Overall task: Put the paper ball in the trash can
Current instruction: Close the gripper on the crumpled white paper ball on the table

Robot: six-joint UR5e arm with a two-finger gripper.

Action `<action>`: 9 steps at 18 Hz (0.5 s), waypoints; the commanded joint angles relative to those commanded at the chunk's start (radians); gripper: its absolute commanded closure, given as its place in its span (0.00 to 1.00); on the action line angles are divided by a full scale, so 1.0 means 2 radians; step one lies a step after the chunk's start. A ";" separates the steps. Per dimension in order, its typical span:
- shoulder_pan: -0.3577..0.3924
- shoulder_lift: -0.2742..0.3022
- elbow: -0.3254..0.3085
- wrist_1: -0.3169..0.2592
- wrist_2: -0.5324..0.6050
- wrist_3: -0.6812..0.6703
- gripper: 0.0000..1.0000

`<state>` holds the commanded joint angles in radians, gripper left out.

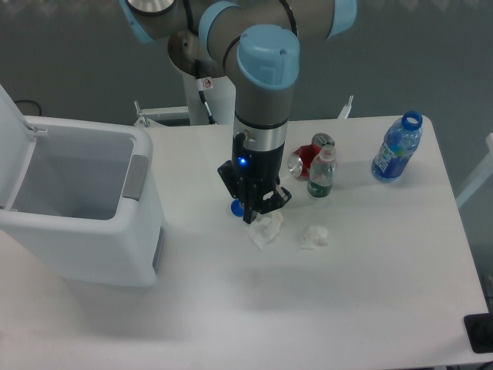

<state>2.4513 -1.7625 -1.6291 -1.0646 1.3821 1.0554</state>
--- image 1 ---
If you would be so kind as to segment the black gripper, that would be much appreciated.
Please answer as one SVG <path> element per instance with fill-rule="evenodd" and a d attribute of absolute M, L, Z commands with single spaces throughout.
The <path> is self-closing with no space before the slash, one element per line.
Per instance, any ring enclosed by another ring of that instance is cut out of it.
<path fill-rule="evenodd" d="M 271 150 L 247 148 L 245 133 L 233 137 L 231 161 L 227 160 L 217 172 L 233 200 L 238 199 L 244 208 L 243 222 L 254 221 L 254 211 L 259 214 L 283 208 L 292 194 L 280 185 L 280 165 L 284 143 Z"/>

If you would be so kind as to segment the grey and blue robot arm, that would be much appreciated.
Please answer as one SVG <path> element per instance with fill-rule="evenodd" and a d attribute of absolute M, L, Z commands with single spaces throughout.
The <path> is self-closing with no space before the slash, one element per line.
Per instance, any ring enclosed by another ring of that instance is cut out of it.
<path fill-rule="evenodd" d="M 152 42 L 196 35 L 236 90 L 231 159 L 218 169 L 243 220 L 282 208 L 291 198 L 279 172 L 300 70 L 300 47 L 348 30 L 355 1 L 123 1 L 136 36 Z"/>

